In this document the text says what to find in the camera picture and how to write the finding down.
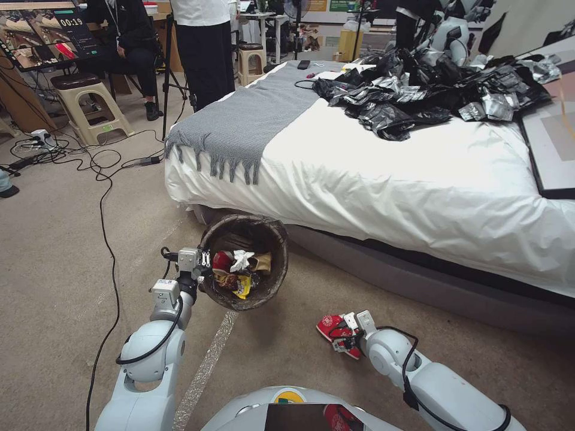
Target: mattress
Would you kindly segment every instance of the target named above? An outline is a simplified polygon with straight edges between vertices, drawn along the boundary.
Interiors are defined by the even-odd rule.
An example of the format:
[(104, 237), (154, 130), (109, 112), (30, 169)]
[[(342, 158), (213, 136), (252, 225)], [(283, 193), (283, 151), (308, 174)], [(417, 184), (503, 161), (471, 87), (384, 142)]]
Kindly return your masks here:
[(513, 125), (454, 118), (391, 142), (320, 99), (267, 145), (256, 186), (197, 171), (182, 152), (165, 162), (179, 203), (376, 239), (575, 298), (575, 201), (539, 195)]

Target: trash can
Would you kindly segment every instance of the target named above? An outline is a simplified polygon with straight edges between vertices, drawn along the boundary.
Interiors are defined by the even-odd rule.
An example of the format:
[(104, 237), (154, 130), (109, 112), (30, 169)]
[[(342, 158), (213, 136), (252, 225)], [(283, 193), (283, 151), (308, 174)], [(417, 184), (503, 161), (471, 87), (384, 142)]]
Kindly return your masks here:
[(260, 282), (254, 286), (245, 299), (240, 299), (229, 289), (222, 288), (212, 275), (204, 279), (203, 291), (218, 304), (236, 311), (257, 308), (273, 298), (288, 271), (288, 233), (283, 223), (262, 215), (227, 215), (206, 228), (199, 248), (210, 250), (213, 259), (218, 251), (232, 251), (230, 244), (242, 239), (252, 242), (250, 245), (256, 254), (271, 253), (271, 272), (261, 275)]

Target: beige plastic stool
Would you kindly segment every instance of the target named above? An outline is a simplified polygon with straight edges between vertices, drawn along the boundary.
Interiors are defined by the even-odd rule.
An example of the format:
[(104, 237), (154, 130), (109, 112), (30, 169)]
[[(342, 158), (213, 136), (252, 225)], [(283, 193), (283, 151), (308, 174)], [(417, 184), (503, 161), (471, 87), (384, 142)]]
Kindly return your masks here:
[[(253, 56), (259, 58), (259, 65), (256, 65), (255, 69), (250, 70), (250, 58)], [(264, 47), (260, 44), (240, 45), (239, 64), (238, 76), (240, 77), (240, 84), (244, 87), (264, 76), (264, 67), (267, 64)]]
[[(70, 119), (70, 125), (86, 145), (98, 145), (98, 135), (120, 129), (126, 136), (135, 132), (104, 84), (94, 74), (79, 73), (62, 75), (50, 79)], [(94, 94), (101, 111), (87, 113), (82, 111), (80, 98)], [(90, 120), (104, 117), (106, 121), (91, 125)]]
[(0, 119), (0, 133), (9, 133), (13, 138), (20, 134), (20, 132), (16, 132), (13, 128), (7, 125), (3, 119)]

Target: yellow sticker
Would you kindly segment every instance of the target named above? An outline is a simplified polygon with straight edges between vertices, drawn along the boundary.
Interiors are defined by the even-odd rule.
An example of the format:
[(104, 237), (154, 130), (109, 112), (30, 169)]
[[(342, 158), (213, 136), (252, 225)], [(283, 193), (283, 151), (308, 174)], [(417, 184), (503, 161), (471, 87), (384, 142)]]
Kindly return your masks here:
[(305, 402), (299, 394), (296, 394), (293, 391), (284, 391), (276, 397), (274, 403), (285, 403), (286, 401), (287, 402)]

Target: black jacket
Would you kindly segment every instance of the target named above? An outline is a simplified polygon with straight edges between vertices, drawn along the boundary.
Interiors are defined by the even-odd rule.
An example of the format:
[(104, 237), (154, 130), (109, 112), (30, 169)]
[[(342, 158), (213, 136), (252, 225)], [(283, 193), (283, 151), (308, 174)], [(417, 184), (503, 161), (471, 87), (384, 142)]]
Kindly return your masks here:
[[(96, 23), (108, 22), (108, 35), (116, 43), (116, 9), (110, 7), (105, 0), (87, 0), (86, 20)], [(125, 50), (137, 47), (153, 48), (154, 30), (146, 13), (142, 0), (116, 0), (117, 24), (120, 34), (119, 46)]]

